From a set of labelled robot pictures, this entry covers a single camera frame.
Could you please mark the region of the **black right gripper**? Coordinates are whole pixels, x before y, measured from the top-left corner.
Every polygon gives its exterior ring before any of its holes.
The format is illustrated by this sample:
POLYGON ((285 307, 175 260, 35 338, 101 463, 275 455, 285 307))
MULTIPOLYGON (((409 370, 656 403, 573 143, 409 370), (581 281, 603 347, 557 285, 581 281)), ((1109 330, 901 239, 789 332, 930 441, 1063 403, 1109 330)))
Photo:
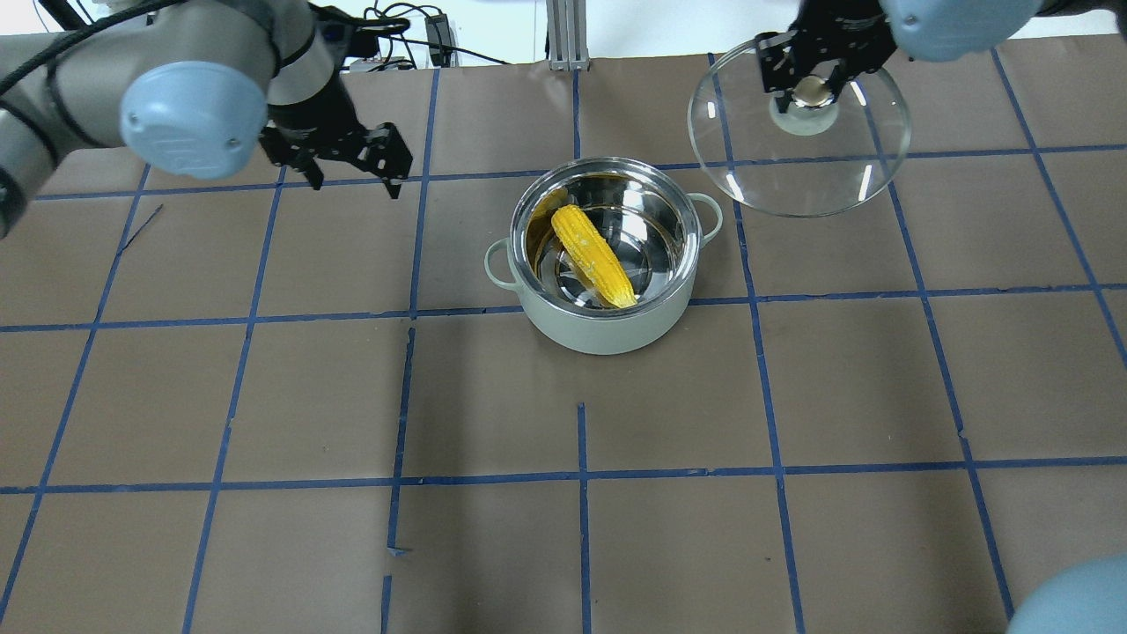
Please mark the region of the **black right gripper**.
POLYGON ((763 89, 772 92, 778 115, 792 108, 799 81, 825 62, 834 64, 825 79, 829 90, 838 93, 848 83, 858 104, 869 108, 868 88, 857 75, 880 70, 896 50, 885 18, 805 18, 793 23, 789 32, 757 35, 763 89))

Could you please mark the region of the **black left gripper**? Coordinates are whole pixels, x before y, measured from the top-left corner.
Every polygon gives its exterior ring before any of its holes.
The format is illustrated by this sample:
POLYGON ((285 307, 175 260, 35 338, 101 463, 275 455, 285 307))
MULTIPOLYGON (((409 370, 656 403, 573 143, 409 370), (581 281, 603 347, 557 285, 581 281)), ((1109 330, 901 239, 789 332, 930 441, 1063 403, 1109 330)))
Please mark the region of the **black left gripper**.
POLYGON ((313 191, 325 184, 319 161, 346 162, 363 173, 378 178, 387 196, 398 200, 403 181, 409 177, 414 157, 400 131, 391 122, 375 130, 362 125, 343 131, 310 130, 305 136, 298 131, 265 126, 259 133, 259 148, 270 164, 286 167, 305 177, 313 191))

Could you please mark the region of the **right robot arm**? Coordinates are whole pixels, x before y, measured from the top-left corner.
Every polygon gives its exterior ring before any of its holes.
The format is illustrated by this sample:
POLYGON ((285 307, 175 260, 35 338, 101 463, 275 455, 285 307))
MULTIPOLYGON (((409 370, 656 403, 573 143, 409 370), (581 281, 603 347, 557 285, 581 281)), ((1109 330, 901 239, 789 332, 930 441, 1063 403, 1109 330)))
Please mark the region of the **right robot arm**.
POLYGON ((799 86, 829 64, 817 100, 837 100, 857 75, 881 70, 897 50, 909 59, 950 62, 993 48, 1033 18, 1109 11, 1124 33, 1122 1, 802 1, 786 32, 753 41, 763 89, 799 101, 799 86))

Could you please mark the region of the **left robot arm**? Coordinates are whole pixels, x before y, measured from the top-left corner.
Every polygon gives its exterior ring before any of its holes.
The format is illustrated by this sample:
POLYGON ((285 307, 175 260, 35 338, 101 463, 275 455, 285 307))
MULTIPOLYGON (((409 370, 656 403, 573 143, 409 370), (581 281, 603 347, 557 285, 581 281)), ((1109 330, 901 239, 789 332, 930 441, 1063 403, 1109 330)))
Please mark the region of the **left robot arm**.
POLYGON ((3 37, 3 234, 66 157, 128 148, 165 173, 216 181, 256 152, 321 188, 323 160, 392 198, 414 157, 394 124, 369 130, 341 80, 363 20, 307 1, 133 1, 76 32, 3 37))

